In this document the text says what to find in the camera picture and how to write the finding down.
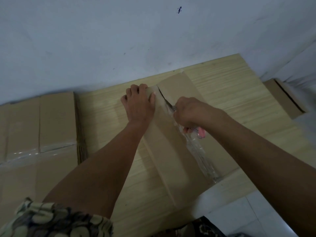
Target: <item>left hand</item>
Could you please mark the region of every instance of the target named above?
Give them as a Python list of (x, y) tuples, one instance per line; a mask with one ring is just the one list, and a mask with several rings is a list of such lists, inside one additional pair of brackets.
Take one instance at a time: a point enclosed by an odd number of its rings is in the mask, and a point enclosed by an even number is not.
[(154, 117), (156, 94), (153, 92), (148, 99), (146, 88), (148, 88), (146, 84), (131, 85), (126, 89), (126, 95), (121, 97), (121, 102), (129, 123), (139, 124), (147, 129)]

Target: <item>table top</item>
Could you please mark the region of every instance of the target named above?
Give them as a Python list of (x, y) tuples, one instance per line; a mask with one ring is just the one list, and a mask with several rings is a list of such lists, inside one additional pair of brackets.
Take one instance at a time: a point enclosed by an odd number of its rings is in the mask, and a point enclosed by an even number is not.
[[(239, 54), (81, 94), (82, 125), (89, 154), (107, 144), (127, 124), (120, 102), (126, 88), (140, 83), (155, 85), (181, 71), (210, 105), (225, 110), (244, 126), (316, 167), (313, 149), (302, 131)], [(114, 235), (152, 235), (183, 225), (255, 190), (239, 169), (200, 195), (192, 206), (177, 210), (141, 141), (113, 211)]]

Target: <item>wall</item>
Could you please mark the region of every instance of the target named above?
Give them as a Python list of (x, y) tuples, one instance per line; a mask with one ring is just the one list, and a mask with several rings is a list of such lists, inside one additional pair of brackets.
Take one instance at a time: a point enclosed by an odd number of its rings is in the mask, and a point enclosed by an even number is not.
[(0, 0), (0, 104), (98, 89), (237, 52), (261, 76), (316, 33), (315, 3)]

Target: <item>wood grain surface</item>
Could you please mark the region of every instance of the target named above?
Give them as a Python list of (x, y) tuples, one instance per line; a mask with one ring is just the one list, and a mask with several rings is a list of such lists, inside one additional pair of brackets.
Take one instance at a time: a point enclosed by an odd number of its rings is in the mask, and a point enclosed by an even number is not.
[[(108, 143), (127, 124), (120, 98), (131, 84), (155, 85), (185, 71), (204, 99), (244, 126), (316, 167), (315, 153), (259, 78), (236, 54), (80, 95), (88, 152)], [(141, 141), (111, 220), (114, 236), (149, 236), (177, 227), (256, 190), (241, 169), (188, 208), (177, 210)]]

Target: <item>cardboard box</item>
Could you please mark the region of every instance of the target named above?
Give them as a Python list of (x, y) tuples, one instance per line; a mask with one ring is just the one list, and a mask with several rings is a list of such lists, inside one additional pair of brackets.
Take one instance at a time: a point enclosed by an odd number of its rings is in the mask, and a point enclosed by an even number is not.
[[(147, 89), (149, 96), (156, 92), (156, 111), (144, 135), (144, 143), (161, 179), (178, 208), (192, 203), (215, 183), (201, 171), (196, 159), (186, 147), (186, 139), (175, 126), (165, 99), (175, 105), (181, 96), (195, 97), (206, 102), (191, 80), (180, 73)], [(233, 158), (209, 134), (199, 141), (205, 157), (224, 178), (239, 168)]]
[(41, 202), (87, 158), (73, 92), (0, 106), (0, 226), (24, 198)]
[(270, 79), (263, 83), (291, 119), (307, 113), (306, 107), (295, 97), (279, 79)]

